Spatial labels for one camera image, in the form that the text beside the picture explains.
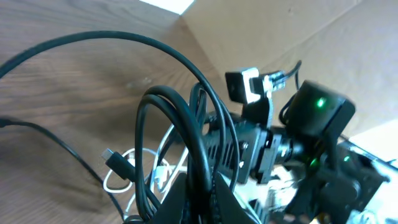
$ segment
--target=cardboard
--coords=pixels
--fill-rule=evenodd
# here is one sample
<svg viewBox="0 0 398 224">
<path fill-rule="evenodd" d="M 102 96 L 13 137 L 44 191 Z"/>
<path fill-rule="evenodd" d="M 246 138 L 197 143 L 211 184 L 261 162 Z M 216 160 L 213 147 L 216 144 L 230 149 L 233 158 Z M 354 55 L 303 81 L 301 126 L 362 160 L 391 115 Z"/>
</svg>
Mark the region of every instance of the cardboard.
<svg viewBox="0 0 398 224">
<path fill-rule="evenodd" d="M 197 0 L 183 19 L 223 76 L 280 57 L 358 0 Z"/>
<path fill-rule="evenodd" d="M 356 114 L 344 133 L 359 134 L 398 118 L 398 1 L 363 1 L 349 13 L 295 46 L 263 70 L 289 68 L 303 60 L 300 79 L 315 80 L 345 94 Z M 294 93 L 274 94 L 281 108 Z"/>
<path fill-rule="evenodd" d="M 289 70 L 303 60 L 301 81 L 315 80 L 356 104 L 344 131 L 352 136 L 398 118 L 397 12 L 394 0 L 202 0 L 184 19 L 222 79 L 237 67 Z M 274 124 L 294 93 L 289 80 L 273 94 Z"/>
</svg>

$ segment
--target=wood grain surface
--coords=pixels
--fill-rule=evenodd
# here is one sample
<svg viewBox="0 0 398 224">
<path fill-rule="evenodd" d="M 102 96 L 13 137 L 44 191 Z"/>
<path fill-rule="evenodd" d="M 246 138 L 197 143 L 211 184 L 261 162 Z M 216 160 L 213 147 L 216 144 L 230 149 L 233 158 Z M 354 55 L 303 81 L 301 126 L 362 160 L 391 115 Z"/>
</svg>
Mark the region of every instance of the wood grain surface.
<svg viewBox="0 0 398 224">
<path fill-rule="evenodd" d="M 0 0 L 0 63 L 45 40 L 88 30 L 121 30 L 160 40 L 224 89 L 184 21 L 135 0 Z M 168 85 L 187 98 L 195 82 L 174 58 L 152 47 L 89 40 L 44 52 L 1 79 L 0 115 L 49 128 L 104 177 L 103 150 L 134 147 L 143 92 Z M 156 148 L 170 122 L 157 110 L 149 110 L 148 117 L 144 145 Z M 180 152 L 175 147 L 166 158 L 176 161 Z M 144 160 L 148 172 L 152 157 Z M 123 185 L 116 177 L 111 181 Z M 117 196 L 123 209 L 133 192 Z M 101 186 L 62 148 L 31 129 L 7 127 L 0 129 L 0 223 L 121 220 Z"/>
</svg>

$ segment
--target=black plastic housing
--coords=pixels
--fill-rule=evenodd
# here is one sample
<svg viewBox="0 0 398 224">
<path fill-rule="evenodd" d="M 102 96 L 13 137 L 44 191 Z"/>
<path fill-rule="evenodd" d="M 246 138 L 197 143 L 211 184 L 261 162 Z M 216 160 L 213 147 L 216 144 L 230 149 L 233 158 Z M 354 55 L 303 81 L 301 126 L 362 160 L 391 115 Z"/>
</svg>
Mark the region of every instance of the black plastic housing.
<svg viewBox="0 0 398 224">
<path fill-rule="evenodd" d="M 326 130 L 339 136 L 355 113 L 346 97 L 305 80 L 290 104 L 286 130 L 290 134 L 320 136 Z"/>
</svg>

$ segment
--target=black usb plug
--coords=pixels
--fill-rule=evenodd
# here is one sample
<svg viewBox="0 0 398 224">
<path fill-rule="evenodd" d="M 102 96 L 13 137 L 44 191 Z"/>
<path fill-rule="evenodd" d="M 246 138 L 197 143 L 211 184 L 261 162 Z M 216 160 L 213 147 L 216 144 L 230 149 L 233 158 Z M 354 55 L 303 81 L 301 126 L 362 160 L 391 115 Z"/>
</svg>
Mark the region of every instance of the black usb plug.
<svg viewBox="0 0 398 224">
<path fill-rule="evenodd" d="M 102 158 L 105 160 L 105 164 L 120 176 L 120 178 L 123 180 L 129 179 L 131 182 L 135 181 L 136 168 L 120 155 L 120 153 L 107 149 L 102 153 Z"/>
</svg>

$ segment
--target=green led light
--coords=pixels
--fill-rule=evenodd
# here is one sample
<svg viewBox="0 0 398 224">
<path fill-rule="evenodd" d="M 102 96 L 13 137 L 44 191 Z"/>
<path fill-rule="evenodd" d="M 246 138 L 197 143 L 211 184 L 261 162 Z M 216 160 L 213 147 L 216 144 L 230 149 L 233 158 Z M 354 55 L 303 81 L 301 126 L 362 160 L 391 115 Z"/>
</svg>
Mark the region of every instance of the green led light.
<svg viewBox="0 0 398 224">
<path fill-rule="evenodd" d="M 321 108 L 325 105 L 326 103 L 326 99 L 324 97 L 319 98 L 319 100 L 317 101 L 317 107 Z"/>
<path fill-rule="evenodd" d="M 316 164 L 318 164 L 317 159 L 313 159 L 310 166 L 315 166 Z"/>
</svg>

